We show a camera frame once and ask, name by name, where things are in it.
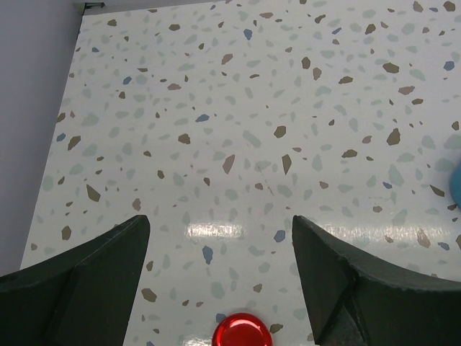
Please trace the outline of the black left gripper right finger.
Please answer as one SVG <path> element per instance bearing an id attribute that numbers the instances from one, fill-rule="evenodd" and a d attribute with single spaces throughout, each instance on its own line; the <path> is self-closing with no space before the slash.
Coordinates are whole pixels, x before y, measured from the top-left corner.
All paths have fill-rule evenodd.
<path id="1" fill-rule="evenodd" d="M 460 283 L 386 262 L 303 216 L 292 243 L 316 345 L 459 345 Z"/>

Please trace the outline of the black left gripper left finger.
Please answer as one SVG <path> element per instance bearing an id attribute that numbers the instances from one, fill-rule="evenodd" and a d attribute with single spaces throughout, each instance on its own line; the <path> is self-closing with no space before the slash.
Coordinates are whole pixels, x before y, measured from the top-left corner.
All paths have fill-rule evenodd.
<path id="1" fill-rule="evenodd" d="M 1 277 L 1 344 L 122 345 L 150 230 L 146 216 L 134 216 Z"/>

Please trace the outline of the red jar lid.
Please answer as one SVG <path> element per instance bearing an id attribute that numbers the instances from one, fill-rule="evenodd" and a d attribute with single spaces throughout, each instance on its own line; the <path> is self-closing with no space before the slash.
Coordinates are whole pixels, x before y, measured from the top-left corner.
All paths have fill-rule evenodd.
<path id="1" fill-rule="evenodd" d="M 225 317 L 215 328 L 212 346 L 273 346 L 271 334 L 258 317 L 235 313 Z"/>

